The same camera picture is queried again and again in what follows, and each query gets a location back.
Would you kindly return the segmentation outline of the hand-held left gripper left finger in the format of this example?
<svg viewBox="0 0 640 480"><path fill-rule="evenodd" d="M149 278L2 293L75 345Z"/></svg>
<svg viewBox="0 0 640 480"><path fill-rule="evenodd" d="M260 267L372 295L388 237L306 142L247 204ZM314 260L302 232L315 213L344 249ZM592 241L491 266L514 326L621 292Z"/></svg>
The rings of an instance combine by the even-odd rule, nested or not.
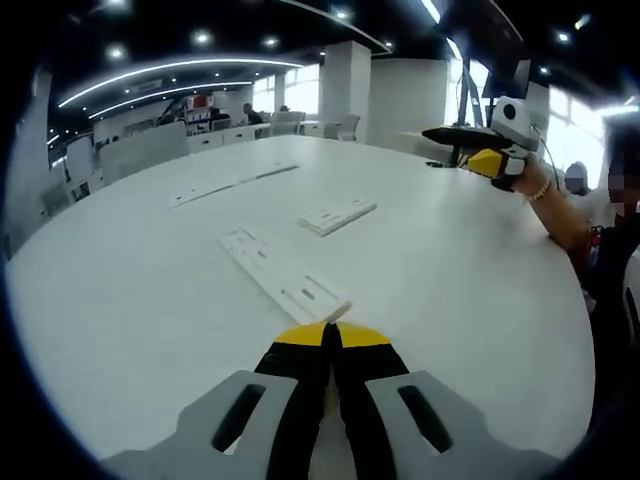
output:
<svg viewBox="0 0 640 480"><path fill-rule="evenodd" d="M324 416L332 327L280 334L254 370L238 370L178 415L175 431L102 465L116 479L304 479Z"/></svg>

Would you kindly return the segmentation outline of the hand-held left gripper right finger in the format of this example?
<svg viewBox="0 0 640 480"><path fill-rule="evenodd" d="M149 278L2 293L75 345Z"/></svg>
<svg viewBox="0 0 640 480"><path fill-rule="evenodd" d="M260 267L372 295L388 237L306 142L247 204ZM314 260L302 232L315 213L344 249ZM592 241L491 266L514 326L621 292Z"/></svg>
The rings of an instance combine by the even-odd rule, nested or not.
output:
<svg viewBox="0 0 640 480"><path fill-rule="evenodd" d="M410 371L373 329L337 323L334 354L347 436L368 478L542 479L558 463L495 438L477 406Z"/></svg>

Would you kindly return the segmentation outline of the person's right hand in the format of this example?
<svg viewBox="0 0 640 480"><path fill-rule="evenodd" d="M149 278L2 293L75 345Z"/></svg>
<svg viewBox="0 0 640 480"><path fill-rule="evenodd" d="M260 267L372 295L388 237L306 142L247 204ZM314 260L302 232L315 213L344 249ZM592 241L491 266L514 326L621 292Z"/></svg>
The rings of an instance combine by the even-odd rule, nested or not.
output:
<svg viewBox="0 0 640 480"><path fill-rule="evenodd" d="M541 169L539 160L529 155L523 171L514 179L512 189L523 196L534 198L546 189L547 183L548 177Z"/></svg>

